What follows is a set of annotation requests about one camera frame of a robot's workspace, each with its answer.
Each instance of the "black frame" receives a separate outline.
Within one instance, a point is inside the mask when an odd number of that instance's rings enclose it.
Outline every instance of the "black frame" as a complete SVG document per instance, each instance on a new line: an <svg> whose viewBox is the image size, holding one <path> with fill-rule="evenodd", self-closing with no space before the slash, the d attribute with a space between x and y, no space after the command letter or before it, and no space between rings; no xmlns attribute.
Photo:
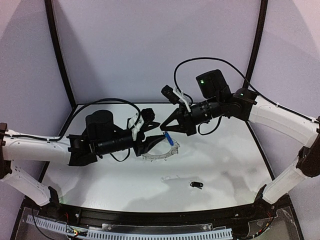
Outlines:
<svg viewBox="0 0 320 240"><path fill-rule="evenodd" d="M76 103L74 94L72 92L70 80L68 78L66 66L64 63L63 54L61 51L59 37L57 33L57 28L56 28L53 2L52 0L44 0L44 3L45 3L49 30L51 34L51 40L52 40L57 64L59 67L59 71L61 74L61 79L65 88L68 100L72 107L72 111L68 116L68 119L69 119L74 114L79 104ZM249 81L251 80L255 63L257 60L257 56L258 56L264 23L266 19L267 6L268 6L268 0L261 0L255 38L254 38L251 56L250 56L250 60L249 60L247 71L246 71L246 78ZM248 88L248 83L244 82L243 87ZM275 179L275 176L268 163L267 157L265 156L255 133L253 132L249 123L246 123L246 124L263 157L263 160L265 162L265 165L269 171L271 178ZM63 125L59 133L59 136L61 135L62 131L67 127L68 126L66 124ZM40 182L42 182L48 166L49 166L49 162L46 162L39 177ZM30 208L33 205L34 205L34 202L25 196L22 201L21 207L19 209L16 221L15 221L15 225L13 227L13 231L10 238L11 240L14 240L16 238L17 230L19 228L19 223L23 214L24 207ZM301 240L304 240L302 230L289 195L283 196L279 201L279 208L284 208L284 207L290 207L293 218L295 220L295 223L298 229L299 237ZM164 212L164 213L117 212L117 211L106 211L106 210L77 207L77 206L71 206L71 205L65 205L65 204L63 204L63 208L70 213L74 213L70 215L70 219L69 219L70 224L81 226L81 227L86 227L87 225L101 226L101 223L140 225L140 226L141 225L174 226L174 225L192 225L192 224L212 223L214 227L219 227L219 226L230 227L233 229L234 232L245 235L246 233L248 233L248 230L249 230L248 222L254 220L252 218L248 219L248 215L252 213L251 204L222 208L222 209L215 209L215 210L195 211L195 212L170 212L170 213L168 212ZM255 219L264 218L264 217L266 216L258 214L255 216Z"/></svg>

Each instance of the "perforated metal strip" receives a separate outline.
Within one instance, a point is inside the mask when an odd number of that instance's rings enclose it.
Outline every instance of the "perforated metal strip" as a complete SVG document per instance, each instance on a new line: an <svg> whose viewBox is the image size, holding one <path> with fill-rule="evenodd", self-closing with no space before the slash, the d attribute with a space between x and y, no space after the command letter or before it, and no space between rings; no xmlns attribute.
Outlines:
<svg viewBox="0 0 320 240"><path fill-rule="evenodd" d="M51 230L53 232L66 234L66 224L54 222L51 220L34 217L36 225L39 228ZM34 225L31 215L28 215L26 222ZM129 233L115 233L100 230L88 230L87 236L77 236L79 239L86 240L232 240L232 230L214 230L198 233L187 234L129 234Z"/></svg>

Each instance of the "black metal pole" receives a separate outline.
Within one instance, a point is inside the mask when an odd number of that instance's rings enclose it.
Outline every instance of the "black metal pole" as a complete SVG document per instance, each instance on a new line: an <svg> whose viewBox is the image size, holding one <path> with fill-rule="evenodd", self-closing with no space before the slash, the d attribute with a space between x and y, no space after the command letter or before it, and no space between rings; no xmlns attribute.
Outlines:
<svg viewBox="0 0 320 240"><path fill-rule="evenodd" d="M254 72L258 51L261 43L262 33L264 31L264 25L265 25L266 14L267 14L267 6L268 6L268 0L261 0L259 18L258 18L258 23L256 25L252 52L251 52L248 68L245 74L245 77L249 80L249 82ZM246 81L244 81L242 87L247 89L249 85Z"/></svg>
<svg viewBox="0 0 320 240"><path fill-rule="evenodd" d="M77 104L76 104L75 96L72 92L72 88L71 88L67 70L66 70L66 65L65 65L61 47L60 47L52 0L44 0L44 4L45 4L45 11L46 11L46 17L48 20L49 30L51 34L52 45L53 45L54 53L56 57L56 62L59 67L59 71L60 71L62 82L66 91L66 95L69 99L72 109L74 109L77 107Z"/></svg>

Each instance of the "white wall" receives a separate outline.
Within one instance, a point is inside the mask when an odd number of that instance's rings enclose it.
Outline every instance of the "white wall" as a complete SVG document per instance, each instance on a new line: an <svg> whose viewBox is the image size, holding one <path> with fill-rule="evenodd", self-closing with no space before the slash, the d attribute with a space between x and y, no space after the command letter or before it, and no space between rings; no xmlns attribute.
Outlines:
<svg viewBox="0 0 320 240"><path fill-rule="evenodd" d="M275 102L320 115L320 4L318 0L269 0L252 84ZM255 132L279 175L298 154L299 143L271 129ZM306 240L320 239L320 177L290 192Z"/></svg>
<svg viewBox="0 0 320 240"><path fill-rule="evenodd" d="M60 77L43 0L0 0L0 122L56 135L71 108ZM43 163L20 164L38 178ZM0 239L10 239L23 195L0 182Z"/></svg>
<svg viewBox="0 0 320 240"><path fill-rule="evenodd" d="M63 55L76 100L106 97L166 102L176 65L215 56L246 71L259 0L58 0L54 2ZM181 67L181 89L202 95L195 77L220 68L235 91L242 79L227 65L201 61Z"/></svg>

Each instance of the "white tabletop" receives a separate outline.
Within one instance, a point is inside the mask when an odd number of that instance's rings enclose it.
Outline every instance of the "white tabletop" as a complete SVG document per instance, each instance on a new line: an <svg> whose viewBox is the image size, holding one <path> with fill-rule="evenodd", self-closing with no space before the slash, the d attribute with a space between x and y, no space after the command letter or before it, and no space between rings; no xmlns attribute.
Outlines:
<svg viewBox="0 0 320 240"><path fill-rule="evenodd" d="M172 104L138 104L153 108L155 121L162 123L177 107ZM98 104L87 107L73 120L67 134L81 134L85 117L107 109L114 123L125 128L136 110L126 104ZM203 133L217 124L213 119L201 126ZM146 135L161 134L159 128ZM123 212L188 212L250 204L264 184L271 181L262 155L245 122L224 117L213 134L187 136L170 133L179 144L179 154L167 160L143 160L131 151L124 162L110 155L84 167L50 163L43 184L58 191L63 204ZM165 153L169 145L154 147ZM123 159L127 151L116 152ZM203 183L192 188L191 181Z"/></svg>

